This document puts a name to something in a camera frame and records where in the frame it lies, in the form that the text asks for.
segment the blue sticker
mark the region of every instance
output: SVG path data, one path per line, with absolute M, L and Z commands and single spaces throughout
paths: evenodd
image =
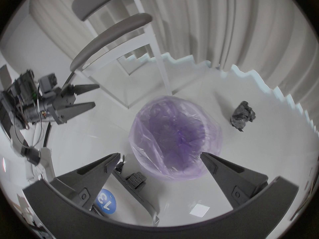
M 112 214 L 116 210 L 116 200 L 113 194 L 107 189 L 102 189 L 96 198 L 96 204 L 102 211 Z

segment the curtain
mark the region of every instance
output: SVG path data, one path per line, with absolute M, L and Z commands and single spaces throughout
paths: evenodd
M 162 53 L 174 59 L 193 55 L 196 63 L 228 71 L 232 64 L 256 70 L 270 88 L 308 110 L 319 122 L 318 41 L 292 0 L 141 0 L 153 16 Z M 71 10 L 73 0 L 30 0 L 30 14 L 42 30 L 73 59 L 92 39 Z M 133 0 L 114 0 L 89 21 L 98 34 L 137 13 Z M 132 36 L 126 36 L 112 48 Z M 134 53 L 140 57 L 148 47 Z M 89 62 L 102 55 L 100 50 Z

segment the white number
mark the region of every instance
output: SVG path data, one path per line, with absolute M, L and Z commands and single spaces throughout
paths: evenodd
M 100 196 L 98 197 L 98 201 L 99 201 L 101 204 L 103 204 L 103 198 L 104 198 L 105 201 L 107 200 L 106 194 L 101 193 Z M 104 208 L 104 209 L 107 209 L 107 210 L 110 210 L 110 208 L 108 208 L 108 206 L 109 206 L 111 203 L 112 203 L 111 201 L 108 201 L 108 202 L 106 203 L 106 205 L 103 206 L 103 208 Z

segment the white tile floor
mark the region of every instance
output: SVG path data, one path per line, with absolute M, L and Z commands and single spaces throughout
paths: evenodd
M 281 102 L 272 91 L 264 93 L 251 76 L 240 78 L 234 71 L 226 74 L 209 68 L 206 62 L 195 65 L 191 57 L 174 63 L 165 57 L 174 95 L 201 105 L 221 125 L 222 158 L 266 174 L 269 182 L 281 175 L 300 186 L 283 222 L 288 221 L 305 195 L 310 169 L 315 169 L 318 159 L 319 138 L 305 115 L 292 109 L 286 100 Z M 57 176 L 115 152 L 126 156 L 124 176 L 140 170 L 128 132 L 141 107 L 154 97 L 165 95 L 165 89 L 154 61 L 130 57 L 122 63 L 130 68 L 129 72 L 139 63 L 144 65 L 126 77 L 110 64 L 94 78 L 127 103 L 129 110 L 106 99 L 99 90 L 79 96 L 78 103 L 93 100 L 96 107 L 67 124 L 53 125 L 48 147 L 52 149 Z M 249 102 L 257 117 L 241 133 L 229 124 L 229 118 L 243 100 Z M 200 222 L 232 210 L 209 173 L 182 182 L 148 176 L 141 194 L 159 212 L 159 226 Z M 203 217 L 190 214 L 197 204 L 209 207 Z

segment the purple plastic bag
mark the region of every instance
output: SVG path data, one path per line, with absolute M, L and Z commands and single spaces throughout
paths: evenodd
M 203 151 L 219 155 L 222 132 L 200 106 L 161 96 L 137 113 L 129 142 L 137 160 L 154 177 L 191 180 L 207 171 L 200 159 Z

